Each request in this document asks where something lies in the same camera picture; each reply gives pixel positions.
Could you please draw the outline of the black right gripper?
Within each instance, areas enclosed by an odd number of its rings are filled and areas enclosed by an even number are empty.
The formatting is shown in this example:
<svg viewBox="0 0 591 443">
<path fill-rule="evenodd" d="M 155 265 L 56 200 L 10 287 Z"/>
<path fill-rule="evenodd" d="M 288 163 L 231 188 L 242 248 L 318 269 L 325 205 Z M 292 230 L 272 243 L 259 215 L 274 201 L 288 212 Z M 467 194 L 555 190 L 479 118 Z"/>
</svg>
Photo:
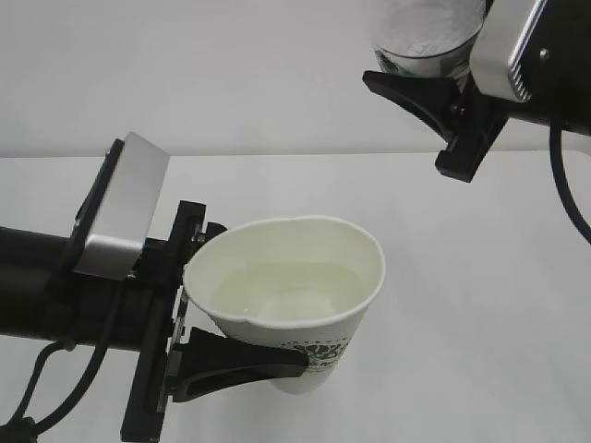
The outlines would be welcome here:
<svg viewBox="0 0 591 443">
<path fill-rule="evenodd" d="M 508 121 L 504 105 L 483 94 L 473 78 L 462 92 L 451 78 L 410 78 L 365 71 L 368 89 L 418 118 L 448 142 L 435 161 L 438 172 L 470 183 Z"/>
</svg>

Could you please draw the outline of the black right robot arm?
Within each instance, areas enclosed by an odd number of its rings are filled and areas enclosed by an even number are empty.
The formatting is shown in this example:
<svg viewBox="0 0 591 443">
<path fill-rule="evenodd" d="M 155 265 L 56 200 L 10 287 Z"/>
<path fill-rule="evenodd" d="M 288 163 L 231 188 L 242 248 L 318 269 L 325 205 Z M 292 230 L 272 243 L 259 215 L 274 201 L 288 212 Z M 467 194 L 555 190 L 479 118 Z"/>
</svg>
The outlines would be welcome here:
<svg viewBox="0 0 591 443">
<path fill-rule="evenodd" d="M 590 132 L 586 1 L 372 1 L 374 94 L 444 140 L 440 174 L 470 182 L 510 119 Z"/>
</svg>

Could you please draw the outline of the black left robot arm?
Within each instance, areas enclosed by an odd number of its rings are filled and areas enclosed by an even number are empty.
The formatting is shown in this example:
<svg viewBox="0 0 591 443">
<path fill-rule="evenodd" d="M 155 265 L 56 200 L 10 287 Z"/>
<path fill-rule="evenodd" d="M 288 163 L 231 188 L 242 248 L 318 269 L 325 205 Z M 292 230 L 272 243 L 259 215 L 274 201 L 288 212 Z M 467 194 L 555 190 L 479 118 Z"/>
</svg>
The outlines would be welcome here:
<svg viewBox="0 0 591 443">
<path fill-rule="evenodd" d="M 87 392 L 108 349 L 138 354 L 120 430 L 124 442 L 158 441 L 169 402 L 304 374 L 308 358 L 301 352 L 185 330 L 183 267 L 224 230 L 206 222 L 205 212 L 201 203 L 181 201 L 169 238 L 148 239 L 123 281 L 76 273 L 66 263 L 72 238 L 2 229 L 1 331 L 46 341 L 18 408 L 1 427 L 3 441 L 34 442 L 62 421 Z M 187 342 L 181 342 L 184 335 Z M 27 416 L 47 359 L 78 345 L 92 347 L 93 354 L 76 387 L 47 417 Z"/>
</svg>

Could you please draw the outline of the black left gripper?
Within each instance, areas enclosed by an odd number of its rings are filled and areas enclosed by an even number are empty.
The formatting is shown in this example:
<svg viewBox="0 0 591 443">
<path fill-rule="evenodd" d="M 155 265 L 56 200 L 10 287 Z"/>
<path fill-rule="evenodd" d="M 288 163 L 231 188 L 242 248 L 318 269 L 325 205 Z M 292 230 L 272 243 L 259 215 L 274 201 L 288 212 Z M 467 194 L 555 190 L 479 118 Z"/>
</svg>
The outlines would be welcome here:
<svg viewBox="0 0 591 443">
<path fill-rule="evenodd" d="M 203 227 L 205 214 L 204 204 L 180 201 L 169 238 L 160 245 L 149 239 L 144 246 L 136 282 L 147 286 L 151 303 L 121 438 L 161 436 L 175 301 L 185 264 L 211 238 Z M 250 344 L 197 328 L 190 331 L 188 342 L 175 349 L 180 362 L 173 377 L 174 402 L 194 401 L 248 383 L 301 377 L 308 368 L 308 357 L 297 350 Z"/>
</svg>

